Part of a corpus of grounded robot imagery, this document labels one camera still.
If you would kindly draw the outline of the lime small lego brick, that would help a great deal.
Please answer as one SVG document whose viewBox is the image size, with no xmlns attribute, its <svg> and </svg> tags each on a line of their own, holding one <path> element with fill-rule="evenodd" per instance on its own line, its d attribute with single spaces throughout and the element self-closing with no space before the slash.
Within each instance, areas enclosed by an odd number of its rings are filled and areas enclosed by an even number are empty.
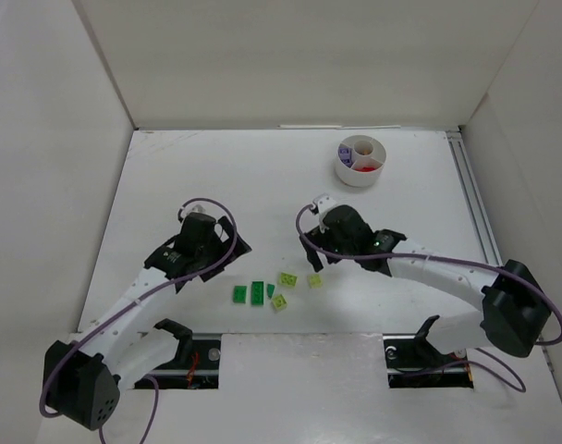
<svg viewBox="0 0 562 444">
<path fill-rule="evenodd" d="M 310 274 L 307 276 L 308 285 L 311 289 L 321 288 L 323 285 L 322 278 L 318 274 Z"/>
</svg>

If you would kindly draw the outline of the green long lego brick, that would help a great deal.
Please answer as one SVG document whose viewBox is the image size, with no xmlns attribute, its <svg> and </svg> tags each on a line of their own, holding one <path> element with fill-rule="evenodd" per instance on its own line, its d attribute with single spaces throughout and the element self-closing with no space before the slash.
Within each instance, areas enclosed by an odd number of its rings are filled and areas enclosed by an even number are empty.
<svg viewBox="0 0 562 444">
<path fill-rule="evenodd" d="M 263 281 L 252 281 L 250 285 L 250 304 L 252 306 L 264 305 L 265 288 Z"/>
</svg>

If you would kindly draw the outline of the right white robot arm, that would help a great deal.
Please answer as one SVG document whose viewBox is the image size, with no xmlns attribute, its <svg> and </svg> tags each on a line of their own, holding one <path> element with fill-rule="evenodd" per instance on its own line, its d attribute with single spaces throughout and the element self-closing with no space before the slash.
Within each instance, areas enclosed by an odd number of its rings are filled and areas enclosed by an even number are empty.
<svg viewBox="0 0 562 444">
<path fill-rule="evenodd" d="M 480 347 L 525 358 L 554 313 L 528 269 L 443 256 L 372 228 L 322 195 L 299 211 L 246 207 L 250 246 L 210 285 L 220 333 L 402 333 L 440 354 Z"/>
</svg>

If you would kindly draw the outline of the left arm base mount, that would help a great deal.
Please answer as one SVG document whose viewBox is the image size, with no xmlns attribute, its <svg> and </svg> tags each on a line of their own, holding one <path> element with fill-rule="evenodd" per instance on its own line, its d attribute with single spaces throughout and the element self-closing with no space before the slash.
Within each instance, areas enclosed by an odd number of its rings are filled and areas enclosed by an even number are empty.
<svg viewBox="0 0 562 444">
<path fill-rule="evenodd" d="M 194 333 L 171 319 L 163 319 L 153 330 L 177 340 L 174 356 L 161 361 L 150 373 L 160 389 L 218 389 L 222 335 Z"/>
</svg>

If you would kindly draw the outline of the lime long lego brick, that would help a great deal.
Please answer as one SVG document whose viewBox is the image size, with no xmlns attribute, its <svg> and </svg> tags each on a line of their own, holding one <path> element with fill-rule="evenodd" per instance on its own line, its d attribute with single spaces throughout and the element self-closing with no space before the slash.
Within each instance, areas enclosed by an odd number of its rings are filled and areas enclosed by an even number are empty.
<svg viewBox="0 0 562 444">
<path fill-rule="evenodd" d="M 295 288 L 297 285 L 297 280 L 298 280 L 297 276 L 293 274 L 281 272 L 278 277 L 278 284 L 280 286 L 287 287 L 287 288 Z"/>
</svg>

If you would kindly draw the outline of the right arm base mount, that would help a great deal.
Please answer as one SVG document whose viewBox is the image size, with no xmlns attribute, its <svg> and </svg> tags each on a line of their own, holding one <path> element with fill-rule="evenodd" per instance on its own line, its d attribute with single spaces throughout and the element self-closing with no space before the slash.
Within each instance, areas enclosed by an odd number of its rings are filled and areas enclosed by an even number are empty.
<svg viewBox="0 0 562 444">
<path fill-rule="evenodd" d="M 391 389 L 473 389 L 467 353 L 442 354 L 427 341 L 438 315 L 429 317 L 412 334 L 383 336 L 388 385 Z"/>
</svg>

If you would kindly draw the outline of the green rounded lego brick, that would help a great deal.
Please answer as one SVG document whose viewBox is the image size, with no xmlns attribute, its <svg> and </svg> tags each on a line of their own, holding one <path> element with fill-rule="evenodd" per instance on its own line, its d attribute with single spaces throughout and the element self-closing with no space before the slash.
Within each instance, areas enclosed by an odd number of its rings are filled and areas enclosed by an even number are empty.
<svg viewBox="0 0 562 444">
<path fill-rule="evenodd" d="M 235 286 L 232 293 L 233 303 L 244 304 L 247 300 L 247 292 L 246 286 Z"/>
</svg>

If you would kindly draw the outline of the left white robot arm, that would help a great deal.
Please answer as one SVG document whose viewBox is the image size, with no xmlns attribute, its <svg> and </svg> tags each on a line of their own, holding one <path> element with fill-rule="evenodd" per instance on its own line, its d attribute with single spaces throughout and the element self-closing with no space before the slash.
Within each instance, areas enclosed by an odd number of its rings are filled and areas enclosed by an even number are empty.
<svg viewBox="0 0 562 444">
<path fill-rule="evenodd" d="M 114 413 L 123 391 L 155 367 L 186 360 L 189 328 L 162 310 L 194 278 L 207 281 L 250 246 L 233 218 L 193 211 L 181 227 L 144 261 L 127 291 L 106 314 L 69 343 L 53 343 L 44 355 L 42 413 L 63 415 L 99 430 Z"/>
</svg>

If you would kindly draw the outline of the lime square lego brick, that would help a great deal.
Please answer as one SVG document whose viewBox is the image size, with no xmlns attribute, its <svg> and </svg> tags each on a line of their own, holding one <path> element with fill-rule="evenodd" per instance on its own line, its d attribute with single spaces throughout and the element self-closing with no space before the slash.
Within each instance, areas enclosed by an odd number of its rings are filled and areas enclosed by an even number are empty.
<svg viewBox="0 0 562 444">
<path fill-rule="evenodd" d="M 287 308 L 287 300 L 282 294 L 277 294 L 271 299 L 271 304 L 276 312 Z"/>
</svg>

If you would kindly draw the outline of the purple long lego brick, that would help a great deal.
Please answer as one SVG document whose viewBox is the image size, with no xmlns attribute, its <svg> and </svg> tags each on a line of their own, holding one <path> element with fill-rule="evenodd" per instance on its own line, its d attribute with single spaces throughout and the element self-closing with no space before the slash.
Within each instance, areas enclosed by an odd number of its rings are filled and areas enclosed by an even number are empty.
<svg viewBox="0 0 562 444">
<path fill-rule="evenodd" d="M 345 144 L 340 144 L 337 148 L 337 156 L 341 163 L 344 164 L 347 168 L 352 167 L 353 150 L 351 147 L 346 146 Z"/>
</svg>

